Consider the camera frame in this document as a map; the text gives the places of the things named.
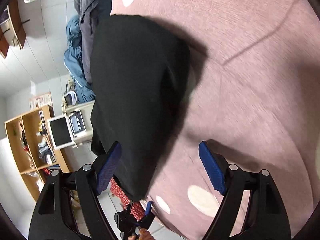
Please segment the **person left hand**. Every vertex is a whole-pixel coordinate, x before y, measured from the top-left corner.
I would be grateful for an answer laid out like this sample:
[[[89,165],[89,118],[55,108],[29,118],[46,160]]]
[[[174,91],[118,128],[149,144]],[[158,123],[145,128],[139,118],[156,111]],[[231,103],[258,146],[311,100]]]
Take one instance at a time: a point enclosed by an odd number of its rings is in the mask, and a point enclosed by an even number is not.
[[[152,234],[146,229],[139,230],[139,236],[132,235],[128,240],[155,240]]]

